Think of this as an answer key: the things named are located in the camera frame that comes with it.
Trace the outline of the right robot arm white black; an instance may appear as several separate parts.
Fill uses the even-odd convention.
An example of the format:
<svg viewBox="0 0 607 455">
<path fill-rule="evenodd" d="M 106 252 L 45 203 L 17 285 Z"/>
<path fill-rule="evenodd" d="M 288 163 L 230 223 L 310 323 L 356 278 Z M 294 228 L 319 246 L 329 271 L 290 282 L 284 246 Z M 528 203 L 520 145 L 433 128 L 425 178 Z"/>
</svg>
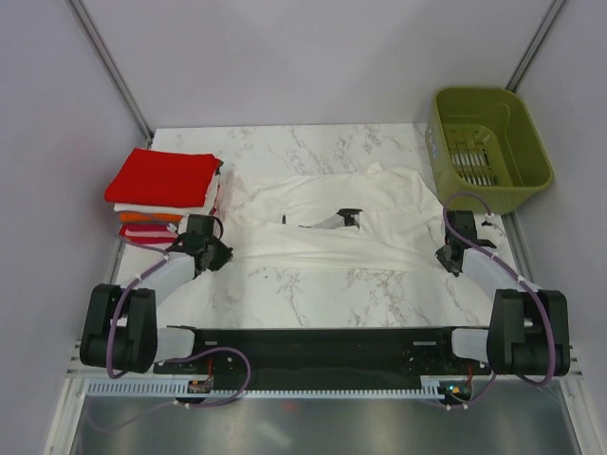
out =
<svg viewBox="0 0 607 455">
<path fill-rule="evenodd" d="M 446 210 L 444 225 L 445 244 L 436 259 L 452 275 L 475 282 L 492 309 L 488 328 L 457 328 L 434 349 L 436 366 L 456 373 L 477 360 L 497 374 L 536 375 L 540 385 L 567 375 L 571 354 L 563 293 L 536 286 L 502 260 L 494 243 L 478 237 L 472 212 Z"/>
</svg>

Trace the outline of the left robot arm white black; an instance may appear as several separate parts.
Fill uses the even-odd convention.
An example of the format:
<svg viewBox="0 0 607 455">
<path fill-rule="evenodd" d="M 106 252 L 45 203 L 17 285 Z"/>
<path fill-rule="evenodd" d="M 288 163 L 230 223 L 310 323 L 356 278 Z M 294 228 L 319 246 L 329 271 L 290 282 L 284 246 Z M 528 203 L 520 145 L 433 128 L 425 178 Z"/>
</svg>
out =
<svg viewBox="0 0 607 455">
<path fill-rule="evenodd" d="M 207 365 L 208 350 L 194 341 L 194 329 L 160 327 L 157 308 L 201 273 L 227 264 L 232 248 L 223 243 L 223 223 L 213 215 L 189 216 L 182 232 L 171 223 L 164 227 L 171 237 L 160 246 L 133 244 L 155 252 L 157 262 L 125 282 L 101 283 L 91 292 L 80 361 L 105 369 L 112 379 L 146 373 L 153 365 L 173 359 L 188 373 Z"/>
</svg>

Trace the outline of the white t shirt robot print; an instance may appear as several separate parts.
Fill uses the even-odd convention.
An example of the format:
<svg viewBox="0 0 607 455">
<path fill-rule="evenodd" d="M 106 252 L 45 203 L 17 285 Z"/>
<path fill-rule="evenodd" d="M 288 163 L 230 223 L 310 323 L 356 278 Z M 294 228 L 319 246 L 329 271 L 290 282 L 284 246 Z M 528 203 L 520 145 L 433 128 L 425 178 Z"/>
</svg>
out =
<svg viewBox="0 0 607 455">
<path fill-rule="evenodd" d="M 379 164 L 355 173 L 221 181 L 223 241 L 239 264 L 441 275 L 442 206 L 419 172 Z"/>
</svg>

